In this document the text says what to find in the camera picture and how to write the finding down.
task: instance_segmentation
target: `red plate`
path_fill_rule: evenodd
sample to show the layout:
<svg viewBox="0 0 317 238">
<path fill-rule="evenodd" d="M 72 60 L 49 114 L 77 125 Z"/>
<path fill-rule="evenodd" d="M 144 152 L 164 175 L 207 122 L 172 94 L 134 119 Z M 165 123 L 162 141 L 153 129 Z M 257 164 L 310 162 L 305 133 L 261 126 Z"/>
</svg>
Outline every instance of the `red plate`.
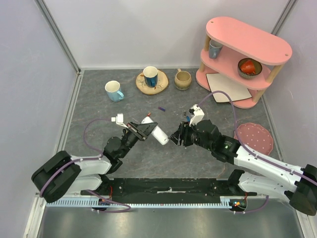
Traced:
<svg viewBox="0 0 317 238">
<path fill-rule="evenodd" d="M 243 143 L 262 154 L 269 155 L 273 150 L 273 138 L 263 126 L 254 123 L 239 125 L 237 129 Z"/>
</svg>

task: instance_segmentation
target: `white bottle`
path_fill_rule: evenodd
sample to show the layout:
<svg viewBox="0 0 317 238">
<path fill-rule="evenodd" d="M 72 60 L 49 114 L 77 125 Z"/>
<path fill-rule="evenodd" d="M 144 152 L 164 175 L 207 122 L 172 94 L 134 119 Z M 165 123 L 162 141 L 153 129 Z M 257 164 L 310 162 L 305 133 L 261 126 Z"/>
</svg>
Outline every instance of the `white bottle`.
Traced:
<svg viewBox="0 0 317 238">
<path fill-rule="evenodd" d="M 150 117 L 145 117 L 141 124 L 153 122 Z M 168 136 L 162 131 L 162 129 L 157 125 L 151 133 L 156 140 L 158 140 L 161 145 L 165 145 L 168 142 Z"/>
</svg>

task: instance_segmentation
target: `yellow mug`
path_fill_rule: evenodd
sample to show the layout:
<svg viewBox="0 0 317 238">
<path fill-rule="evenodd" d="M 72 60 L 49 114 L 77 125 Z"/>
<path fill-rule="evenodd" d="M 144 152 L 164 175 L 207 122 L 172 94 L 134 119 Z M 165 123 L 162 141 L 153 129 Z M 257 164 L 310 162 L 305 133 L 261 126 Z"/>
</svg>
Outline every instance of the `yellow mug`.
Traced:
<svg viewBox="0 0 317 238">
<path fill-rule="evenodd" d="M 187 71 L 182 71 L 180 68 L 177 69 L 177 74 L 175 75 L 175 85 L 179 90 L 186 90 L 192 83 L 192 76 Z"/>
</svg>

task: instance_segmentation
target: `white wall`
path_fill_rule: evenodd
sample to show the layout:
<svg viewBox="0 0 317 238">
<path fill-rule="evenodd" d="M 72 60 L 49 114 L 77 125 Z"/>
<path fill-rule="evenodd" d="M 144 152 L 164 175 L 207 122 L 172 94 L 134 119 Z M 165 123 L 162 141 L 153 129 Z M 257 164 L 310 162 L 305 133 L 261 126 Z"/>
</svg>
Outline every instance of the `white wall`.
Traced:
<svg viewBox="0 0 317 238">
<path fill-rule="evenodd" d="M 3 0 L 0 32 L 0 236 L 19 238 L 31 175 L 53 154 L 75 72 L 33 0 Z"/>
<path fill-rule="evenodd" d="M 287 0 L 45 0 L 81 67 L 198 66 L 205 27 L 231 16 L 270 32 Z"/>
<path fill-rule="evenodd" d="M 279 33 L 293 55 L 265 92 L 282 156 L 302 167 L 317 167 L 316 8 L 316 0 L 296 3 Z"/>
</svg>

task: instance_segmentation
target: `round wooden board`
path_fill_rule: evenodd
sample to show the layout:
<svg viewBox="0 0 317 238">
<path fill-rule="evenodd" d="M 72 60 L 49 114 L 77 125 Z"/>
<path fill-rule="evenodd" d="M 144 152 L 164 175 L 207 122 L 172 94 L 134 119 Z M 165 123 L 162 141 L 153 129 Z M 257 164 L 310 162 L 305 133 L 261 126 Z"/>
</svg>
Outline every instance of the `round wooden board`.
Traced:
<svg viewBox="0 0 317 238">
<path fill-rule="evenodd" d="M 135 84 L 137 85 L 137 88 L 145 94 L 148 95 L 154 95 L 157 93 L 160 93 L 161 91 L 163 91 L 165 88 L 167 88 L 168 86 L 168 78 L 166 76 L 166 74 L 158 69 L 158 83 L 154 88 L 151 88 L 149 86 L 147 86 L 147 84 L 144 81 L 144 75 L 143 72 L 141 72 L 136 80 L 135 80 Z"/>
</svg>

